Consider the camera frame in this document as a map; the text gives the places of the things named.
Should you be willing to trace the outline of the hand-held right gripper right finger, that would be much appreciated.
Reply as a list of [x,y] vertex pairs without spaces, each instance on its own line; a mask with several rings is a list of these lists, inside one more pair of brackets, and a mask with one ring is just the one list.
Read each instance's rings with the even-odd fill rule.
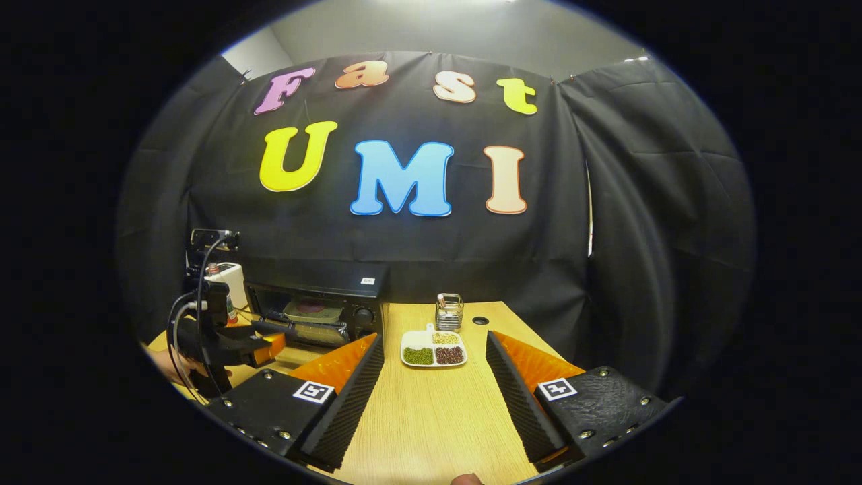
[[584,370],[498,331],[487,334],[486,362],[539,472],[603,457],[671,411],[611,366]]

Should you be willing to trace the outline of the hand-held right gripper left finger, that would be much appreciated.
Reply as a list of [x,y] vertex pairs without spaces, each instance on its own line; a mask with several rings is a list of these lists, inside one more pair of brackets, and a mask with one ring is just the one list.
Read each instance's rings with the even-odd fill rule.
[[366,335],[281,373],[266,368],[207,411],[280,457],[324,472],[342,466],[385,361],[384,338]]

